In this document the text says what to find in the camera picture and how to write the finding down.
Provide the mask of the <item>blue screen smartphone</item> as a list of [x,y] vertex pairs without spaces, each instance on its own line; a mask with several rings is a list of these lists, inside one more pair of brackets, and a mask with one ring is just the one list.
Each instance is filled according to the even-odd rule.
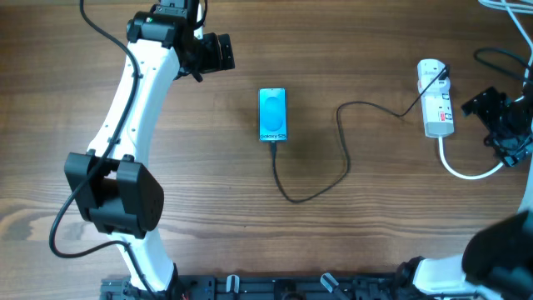
[[286,89],[261,88],[258,92],[259,140],[278,142],[287,140]]

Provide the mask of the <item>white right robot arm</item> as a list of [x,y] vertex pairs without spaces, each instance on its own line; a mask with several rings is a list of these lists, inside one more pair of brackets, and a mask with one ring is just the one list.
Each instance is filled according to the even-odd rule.
[[[532,157],[532,86],[520,100],[490,87],[461,107],[486,127],[486,146],[506,167]],[[391,293],[399,299],[530,299],[532,297],[532,184],[518,212],[480,232],[460,255],[416,257],[397,269]]]

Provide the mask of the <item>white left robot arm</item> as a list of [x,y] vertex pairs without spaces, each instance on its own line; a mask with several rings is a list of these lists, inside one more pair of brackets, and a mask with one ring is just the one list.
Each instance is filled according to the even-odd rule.
[[106,118],[84,153],[70,153],[67,203],[118,247],[135,298],[170,299],[181,286],[157,225],[164,192],[148,170],[152,135],[168,90],[190,76],[235,66],[231,39],[203,30],[207,3],[160,1],[127,24],[122,77]]

